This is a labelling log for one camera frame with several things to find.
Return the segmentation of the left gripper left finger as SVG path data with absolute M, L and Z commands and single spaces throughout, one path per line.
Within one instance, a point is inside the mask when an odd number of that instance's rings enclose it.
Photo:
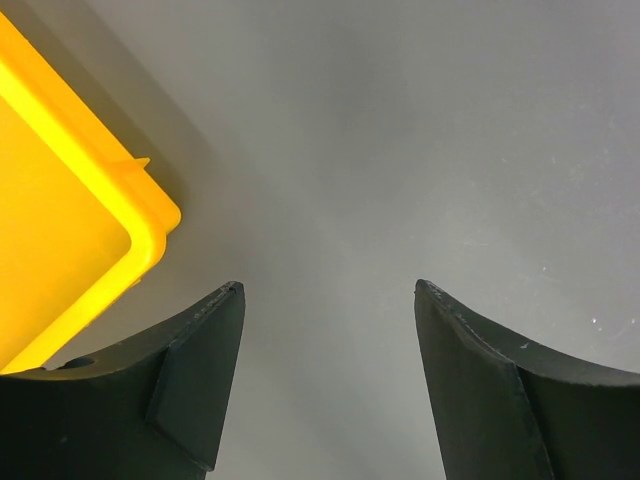
M 5 479 L 202 479 L 217 462 L 245 318 L 232 281 L 94 353 L 1 379 Z

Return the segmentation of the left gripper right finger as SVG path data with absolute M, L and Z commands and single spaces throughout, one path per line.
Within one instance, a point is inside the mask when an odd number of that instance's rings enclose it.
M 426 280 L 414 311 L 447 478 L 638 478 L 638 374 L 539 344 Z

